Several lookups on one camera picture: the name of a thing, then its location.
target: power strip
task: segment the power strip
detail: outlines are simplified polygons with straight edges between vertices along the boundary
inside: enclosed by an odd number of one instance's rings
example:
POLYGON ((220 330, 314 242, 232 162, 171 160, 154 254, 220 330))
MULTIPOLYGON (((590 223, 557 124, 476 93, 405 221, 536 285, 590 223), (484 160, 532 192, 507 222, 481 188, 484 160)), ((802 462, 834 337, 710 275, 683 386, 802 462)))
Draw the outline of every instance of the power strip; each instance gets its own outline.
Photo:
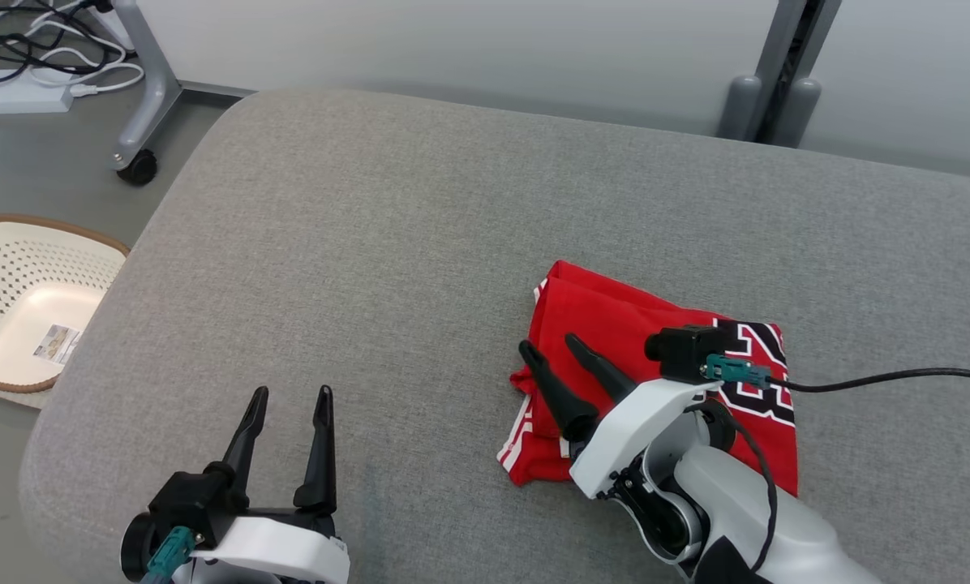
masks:
MULTIPOLYGON (((11 73, 13 70, 0 70, 0 77, 11 73)), ((74 75, 43 69, 41 78, 63 83, 74 75)), ((62 114, 71 109, 72 103, 74 96, 67 86, 47 88, 26 73, 0 83, 0 114, 62 114)))

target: red fabric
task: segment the red fabric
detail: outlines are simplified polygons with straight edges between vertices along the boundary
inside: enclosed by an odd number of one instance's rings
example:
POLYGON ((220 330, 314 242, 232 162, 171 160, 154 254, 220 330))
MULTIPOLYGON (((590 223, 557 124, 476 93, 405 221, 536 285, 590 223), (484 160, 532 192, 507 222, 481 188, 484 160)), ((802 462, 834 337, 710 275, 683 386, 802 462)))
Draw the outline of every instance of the red fabric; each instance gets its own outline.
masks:
MULTIPOLYGON (((547 356, 551 369, 575 394, 599 408, 601 415, 614 407, 599 382, 579 367, 564 343, 576 333, 589 347, 610 359, 637 382, 659 377, 657 363, 644 358, 644 341, 667 326, 700 324, 722 326, 736 333, 736 352, 757 365, 770 368, 774 377, 787 378, 780 329, 773 324, 738 322, 708 311, 681 309, 673 303, 613 281, 566 262, 556 262, 537 289, 536 311, 529 328, 531 340, 547 356)), ((526 393, 510 440, 497 455, 515 484, 531 480, 569 480, 571 462, 562 455, 562 440, 527 368, 515 372, 511 382, 526 393)), ((758 441, 773 470, 778 487, 797 494, 796 429, 792 399, 783 388, 767 394, 743 384, 724 384, 712 395, 758 441)), ((735 441, 730 454, 759 470, 745 441, 735 441)))

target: label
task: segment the label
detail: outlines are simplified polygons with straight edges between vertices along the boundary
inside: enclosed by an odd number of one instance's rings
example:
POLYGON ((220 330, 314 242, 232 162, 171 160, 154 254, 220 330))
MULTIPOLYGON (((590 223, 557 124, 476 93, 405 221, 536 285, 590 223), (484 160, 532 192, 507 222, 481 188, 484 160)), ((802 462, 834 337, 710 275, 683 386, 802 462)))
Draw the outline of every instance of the label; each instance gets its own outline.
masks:
POLYGON ((74 347, 78 346, 81 333, 81 330, 68 329, 66 326, 54 324, 45 333, 45 339, 41 339, 41 344, 34 349, 34 356, 63 365, 67 362, 67 359, 71 358, 74 347))

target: white basket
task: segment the white basket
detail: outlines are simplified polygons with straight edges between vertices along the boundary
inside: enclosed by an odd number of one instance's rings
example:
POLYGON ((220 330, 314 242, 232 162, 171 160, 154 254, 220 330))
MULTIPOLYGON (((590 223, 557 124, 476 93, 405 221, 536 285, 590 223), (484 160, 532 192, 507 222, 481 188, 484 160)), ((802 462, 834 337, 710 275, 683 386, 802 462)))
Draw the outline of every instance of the white basket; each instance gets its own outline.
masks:
POLYGON ((0 398, 47 402, 126 256, 91 230, 0 215, 0 398))

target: gray table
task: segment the gray table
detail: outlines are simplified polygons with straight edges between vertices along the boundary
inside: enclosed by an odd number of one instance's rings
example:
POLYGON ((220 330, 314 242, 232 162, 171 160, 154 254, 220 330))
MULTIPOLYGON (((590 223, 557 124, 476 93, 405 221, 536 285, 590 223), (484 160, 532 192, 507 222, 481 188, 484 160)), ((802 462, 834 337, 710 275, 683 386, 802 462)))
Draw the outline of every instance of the gray table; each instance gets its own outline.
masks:
MULTIPOLYGON (((614 505, 496 463, 567 259, 785 332, 796 380, 970 367, 970 178, 363 92, 262 93, 178 176, 41 414, 30 533, 81 582, 271 395, 285 505, 337 397, 353 583, 674 582, 614 505)), ((887 582, 970 582, 970 381, 796 396, 800 496, 887 582)))

